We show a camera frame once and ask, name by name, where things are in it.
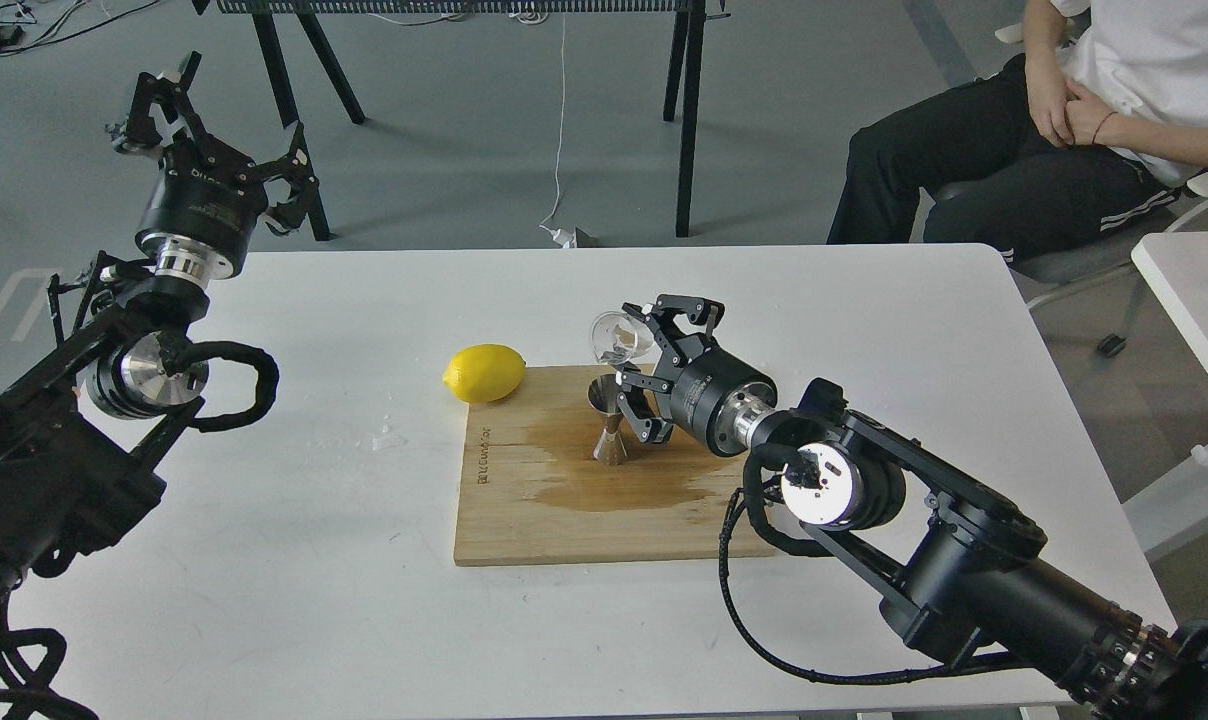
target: metal jigger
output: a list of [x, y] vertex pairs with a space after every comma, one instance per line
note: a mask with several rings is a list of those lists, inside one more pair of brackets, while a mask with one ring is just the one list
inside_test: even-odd
[[591, 407], [600, 414], [604, 420], [604, 432], [600, 432], [599, 442], [596, 442], [596, 451], [591, 455], [605, 465], [621, 465], [627, 461], [628, 454], [626, 442], [622, 440], [622, 411], [617, 407], [617, 393], [622, 388], [617, 384], [614, 374], [600, 374], [591, 382], [591, 388], [586, 391]]

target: hand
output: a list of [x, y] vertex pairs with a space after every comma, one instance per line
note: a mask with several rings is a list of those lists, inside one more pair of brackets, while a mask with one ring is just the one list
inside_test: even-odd
[[1115, 114], [1115, 109], [1074, 79], [1065, 79], [1065, 87], [1075, 95], [1074, 100], [1065, 103], [1065, 118], [1075, 130], [1075, 145], [1107, 145], [1098, 141], [1097, 130]]
[[1074, 100], [1067, 77], [1057, 68], [1057, 60], [1026, 64], [1026, 100], [1030, 105], [1030, 120], [1044, 140], [1053, 147], [1074, 145], [1075, 135], [1065, 115], [1065, 104]]

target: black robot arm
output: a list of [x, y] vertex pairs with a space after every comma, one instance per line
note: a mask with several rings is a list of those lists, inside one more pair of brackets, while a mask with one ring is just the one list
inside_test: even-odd
[[[143, 72], [127, 118], [109, 128], [116, 150], [159, 158], [159, 181], [134, 238], [146, 259], [98, 252], [76, 281], [51, 278], [57, 346], [0, 393], [0, 677], [8, 685], [0, 702], [11, 706], [8, 719], [34, 712], [95, 718], [50, 686], [66, 652], [60, 634], [8, 627], [11, 593], [28, 571], [56, 577], [75, 556], [114, 546], [159, 505], [165, 482], [156, 468], [185, 429], [240, 428], [275, 400], [279, 370], [269, 354], [238, 342], [192, 342], [188, 325], [207, 314], [207, 284], [243, 268], [257, 217], [266, 215], [275, 232], [297, 228], [316, 180], [301, 126], [290, 128], [283, 158], [261, 166], [208, 135], [188, 100], [198, 60], [188, 56], [176, 81]], [[165, 121], [162, 130], [152, 106]], [[275, 179], [292, 193], [269, 208], [265, 182]], [[77, 290], [82, 300], [66, 333], [59, 297]], [[214, 359], [256, 370], [251, 407], [198, 416]], [[137, 447], [120, 447], [79, 413], [81, 381], [105, 413], [159, 420]], [[30, 646], [45, 648], [34, 667], [21, 654]]]
[[[697, 314], [704, 309], [714, 313]], [[773, 381], [710, 338], [722, 314], [718, 302], [660, 296], [654, 304], [623, 304], [622, 313], [603, 315], [592, 342], [596, 356], [617, 370], [618, 400], [631, 402], [627, 419], [645, 442], [664, 442], [668, 425], [676, 425], [714, 454], [750, 451], [720, 538], [720, 583], [728, 615], [765, 660], [811, 683], [841, 684], [1029, 666], [1103, 720], [1208, 720], [1208, 623], [1185, 625], [1169, 638], [1040, 561], [1047, 538], [1015, 503], [918, 441], [848, 410], [831, 382], [811, 382], [797, 407], [777, 410]], [[672, 321], [676, 315], [689, 315], [704, 332], [680, 331]], [[651, 377], [631, 361], [650, 346], [662, 348]], [[658, 410], [637, 388], [651, 391]], [[655, 428], [664, 434], [651, 436]], [[900, 564], [856, 530], [895, 518], [905, 498], [904, 470], [928, 487], [933, 513], [914, 554]], [[761, 475], [769, 480], [761, 482]], [[809, 539], [773, 528], [767, 501], [784, 503]], [[848, 678], [802, 670], [765, 651], [728, 593], [728, 539], [744, 512], [782, 551], [836, 557], [850, 568], [882, 596], [879, 615], [906, 646], [942, 664]], [[975, 655], [993, 643], [1015, 661]]]

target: wooden cutting board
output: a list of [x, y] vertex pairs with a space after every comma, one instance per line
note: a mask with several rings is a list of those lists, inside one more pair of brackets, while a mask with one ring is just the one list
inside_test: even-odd
[[[745, 455], [716, 457], [676, 429], [631, 460], [591, 457], [604, 429], [586, 388], [604, 365], [528, 368], [503, 401], [472, 405], [461, 455], [458, 565], [686, 561], [718, 556], [724, 506]], [[745, 518], [733, 556], [772, 554]]]

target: gray chair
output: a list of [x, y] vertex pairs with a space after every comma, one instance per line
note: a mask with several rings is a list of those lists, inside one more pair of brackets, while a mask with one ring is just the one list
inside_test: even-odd
[[[960, 192], [964, 192], [971, 184], [947, 184], [937, 193], [934, 193], [933, 198], [936, 202], [947, 201], [949, 197], [956, 197]], [[1136, 273], [1131, 254], [1133, 254], [1133, 249], [1138, 245], [1138, 242], [1149, 233], [1208, 231], [1208, 172], [1186, 182], [1186, 191], [1189, 191], [1190, 196], [1198, 196], [1202, 201], [1184, 214], [1179, 215], [1168, 207], [1157, 208], [1143, 215], [1143, 217], [1138, 217], [1133, 222], [1125, 225], [1119, 231], [1103, 237], [1102, 240], [1090, 243], [1090, 245], [1049, 252], [1011, 263], [1010, 269], [1012, 272], [1030, 278], [1033, 281], [1051, 286], [1049, 291], [1032, 297], [1032, 300], [1026, 302], [1026, 309], [1038, 310], [1045, 304], [1051, 304], [1051, 302]], [[1099, 354], [1107, 358], [1115, 358], [1128, 344], [1128, 333], [1131, 327], [1133, 327], [1136, 312], [1144, 296], [1145, 284], [1136, 284], [1133, 298], [1125, 312], [1120, 331], [1109, 333], [1098, 342], [1097, 352]]]

